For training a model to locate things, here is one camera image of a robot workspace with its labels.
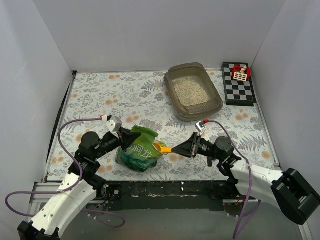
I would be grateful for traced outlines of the green cat litter bag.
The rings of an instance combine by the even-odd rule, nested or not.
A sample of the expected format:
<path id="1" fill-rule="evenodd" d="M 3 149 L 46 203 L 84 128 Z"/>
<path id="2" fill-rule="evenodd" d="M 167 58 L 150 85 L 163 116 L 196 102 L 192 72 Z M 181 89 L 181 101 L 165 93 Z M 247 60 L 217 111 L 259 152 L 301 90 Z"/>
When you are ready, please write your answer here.
<path id="1" fill-rule="evenodd" d="M 117 149 L 116 163 L 139 173 L 156 167 L 163 154 L 153 144 L 156 143 L 165 148 L 167 145 L 156 140 L 159 134 L 150 128 L 135 125 L 131 132 L 141 135 L 126 151 L 123 151 L 120 147 Z"/>

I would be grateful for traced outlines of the yellow plastic scoop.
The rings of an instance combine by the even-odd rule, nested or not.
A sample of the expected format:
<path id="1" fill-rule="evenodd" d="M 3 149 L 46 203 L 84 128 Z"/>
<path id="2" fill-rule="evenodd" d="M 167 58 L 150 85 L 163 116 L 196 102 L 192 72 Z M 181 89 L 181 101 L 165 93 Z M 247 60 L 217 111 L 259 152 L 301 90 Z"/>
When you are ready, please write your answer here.
<path id="1" fill-rule="evenodd" d="M 153 147 L 160 153 L 162 153 L 163 155 L 166 154 L 173 154 L 174 152 L 172 152 L 172 148 L 169 147 L 163 147 L 161 146 L 159 143 L 153 143 Z"/>

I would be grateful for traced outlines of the black bag clip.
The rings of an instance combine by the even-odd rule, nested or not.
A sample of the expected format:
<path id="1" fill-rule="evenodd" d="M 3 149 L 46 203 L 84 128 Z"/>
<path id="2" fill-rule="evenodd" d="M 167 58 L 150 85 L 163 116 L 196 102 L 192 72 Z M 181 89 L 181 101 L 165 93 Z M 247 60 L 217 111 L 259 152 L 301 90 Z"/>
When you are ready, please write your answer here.
<path id="1" fill-rule="evenodd" d="M 215 161 L 214 158 L 212 158 L 212 157 L 207 157 L 207 166 L 208 166 L 208 167 L 212 167 L 214 161 Z"/>

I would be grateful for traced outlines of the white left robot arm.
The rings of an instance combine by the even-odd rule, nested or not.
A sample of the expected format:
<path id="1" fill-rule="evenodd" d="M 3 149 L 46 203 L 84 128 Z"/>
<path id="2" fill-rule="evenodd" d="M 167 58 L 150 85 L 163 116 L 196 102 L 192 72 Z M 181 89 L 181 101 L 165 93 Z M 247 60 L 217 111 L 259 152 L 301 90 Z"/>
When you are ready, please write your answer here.
<path id="1" fill-rule="evenodd" d="M 69 167 L 46 205 L 30 221 L 20 223 L 17 228 L 20 239 L 60 239 L 90 201 L 101 200 L 107 195 L 107 181 L 97 175 L 101 167 L 98 159 L 117 148 L 126 150 L 140 135 L 123 127 L 115 134 L 107 132 L 103 138 L 93 131 L 85 133 L 74 156 L 78 162 Z"/>

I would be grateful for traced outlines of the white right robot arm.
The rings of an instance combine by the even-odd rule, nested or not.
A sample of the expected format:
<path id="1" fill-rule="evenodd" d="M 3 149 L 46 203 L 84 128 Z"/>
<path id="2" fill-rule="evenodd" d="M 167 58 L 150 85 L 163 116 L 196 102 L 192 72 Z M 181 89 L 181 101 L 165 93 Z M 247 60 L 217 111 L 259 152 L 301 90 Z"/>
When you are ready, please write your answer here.
<path id="1" fill-rule="evenodd" d="M 228 197 L 237 199 L 242 195 L 266 202 L 280 209 L 295 224 L 303 225 L 320 206 L 320 195 L 297 170 L 281 171 L 248 165 L 235 155 L 235 148 L 226 136 L 210 143 L 195 132 L 171 151 L 187 158 L 205 156 L 209 167 L 213 160 L 217 160 L 217 168 L 227 177 Z"/>

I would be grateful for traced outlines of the grey litter box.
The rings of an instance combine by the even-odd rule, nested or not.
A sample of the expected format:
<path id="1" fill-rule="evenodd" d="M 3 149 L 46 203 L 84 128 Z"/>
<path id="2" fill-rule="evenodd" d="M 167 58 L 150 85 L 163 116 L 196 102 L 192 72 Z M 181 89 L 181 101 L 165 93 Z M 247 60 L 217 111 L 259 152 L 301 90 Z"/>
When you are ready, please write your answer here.
<path id="1" fill-rule="evenodd" d="M 177 117 L 193 122 L 210 117 L 223 107 L 223 100 L 204 66 L 198 62 L 171 67 L 164 85 Z"/>

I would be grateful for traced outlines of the floral table mat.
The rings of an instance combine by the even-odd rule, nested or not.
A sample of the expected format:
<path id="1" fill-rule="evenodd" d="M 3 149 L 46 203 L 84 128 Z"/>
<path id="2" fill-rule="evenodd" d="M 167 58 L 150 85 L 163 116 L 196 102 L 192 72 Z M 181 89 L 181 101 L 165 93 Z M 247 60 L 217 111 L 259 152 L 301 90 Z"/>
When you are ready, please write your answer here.
<path id="1" fill-rule="evenodd" d="M 72 164 L 71 155 L 78 149 L 82 136 L 90 131 L 100 137 L 106 126 L 98 120 L 101 115 L 121 119 L 127 129 L 147 127 L 158 133 L 158 140 L 174 147 L 187 140 L 196 131 L 193 122 L 179 120 L 164 85 L 164 72 L 79 73 L 76 75 L 66 100 L 63 121 L 69 124 L 61 134 L 61 141 L 51 150 L 46 180 L 63 180 Z M 265 133 L 257 107 L 229 106 L 212 116 L 203 137 L 214 142 L 229 134 L 238 148 L 238 154 L 248 158 L 252 165 L 273 169 L 275 157 Z M 111 152 L 100 160 L 98 174 L 108 181 L 196 181 L 224 180 L 216 166 L 208 167 L 207 159 L 198 155 L 189 159 L 168 154 L 158 160 L 156 167 L 135 172 L 116 163 Z"/>

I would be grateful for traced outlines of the black white chessboard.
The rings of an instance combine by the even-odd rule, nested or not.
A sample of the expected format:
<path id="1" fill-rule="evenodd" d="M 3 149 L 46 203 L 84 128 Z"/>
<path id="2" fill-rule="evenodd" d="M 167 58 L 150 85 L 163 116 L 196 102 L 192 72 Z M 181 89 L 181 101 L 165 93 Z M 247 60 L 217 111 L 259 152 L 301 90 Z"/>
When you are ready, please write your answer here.
<path id="1" fill-rule="evenodd" d="M 246 81 L 234 79 L 244 69 Z M 252 83 L 251 69 L 245 62 L 223 62 L 221 65 L 225 102 L 228 106 L 253 107 L 257 102 Z"/>

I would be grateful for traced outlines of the red white toy block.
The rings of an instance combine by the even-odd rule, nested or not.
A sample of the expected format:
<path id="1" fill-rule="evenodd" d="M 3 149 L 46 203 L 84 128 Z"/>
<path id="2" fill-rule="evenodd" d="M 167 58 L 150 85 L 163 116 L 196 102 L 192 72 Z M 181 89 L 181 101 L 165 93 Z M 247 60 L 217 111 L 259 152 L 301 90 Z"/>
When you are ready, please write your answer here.
<path id="1" fill-rule="evenodd" d="M 235 81 L 247 82 L 251 79 L 251 69 L 246 65 L 235 65 L 232 69 L 231 78 Z"/>

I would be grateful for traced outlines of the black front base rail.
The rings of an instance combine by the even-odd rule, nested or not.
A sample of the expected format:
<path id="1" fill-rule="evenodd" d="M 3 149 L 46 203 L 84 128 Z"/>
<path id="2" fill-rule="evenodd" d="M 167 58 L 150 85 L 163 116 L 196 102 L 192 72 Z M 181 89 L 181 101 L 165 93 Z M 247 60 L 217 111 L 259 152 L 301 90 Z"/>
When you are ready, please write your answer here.
<path id="1" fill-rule="evenodd" d="M 241 211 L 245 196 L 223 180 L 109 181 L 90 203 L 99 210 L 193 210 L 224 211 L 234 205 Z"/>

